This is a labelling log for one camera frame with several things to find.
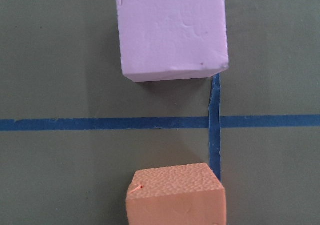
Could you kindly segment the orange foam block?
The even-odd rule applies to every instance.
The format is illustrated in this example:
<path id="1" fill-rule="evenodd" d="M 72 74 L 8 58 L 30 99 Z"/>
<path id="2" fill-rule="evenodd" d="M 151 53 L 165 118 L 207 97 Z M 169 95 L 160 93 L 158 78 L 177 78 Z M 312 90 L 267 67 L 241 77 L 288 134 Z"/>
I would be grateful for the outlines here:
<path id="1" fill-rule="evenodd" d="M 131 225 L 225 225 L 226 190 L 206 163 L 142 169 L 126 194 Z"/>

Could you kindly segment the pink foam block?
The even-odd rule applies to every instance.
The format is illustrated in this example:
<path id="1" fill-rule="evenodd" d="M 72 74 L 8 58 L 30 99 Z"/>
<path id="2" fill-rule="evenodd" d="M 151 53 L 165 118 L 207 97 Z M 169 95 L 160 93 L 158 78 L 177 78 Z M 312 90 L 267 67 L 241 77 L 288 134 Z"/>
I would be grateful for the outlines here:
<path id="1" fill-rule="evenodd" d="M 122 74 L 210 78 L 229 67 L 225 0 L 116 0 Z"/>

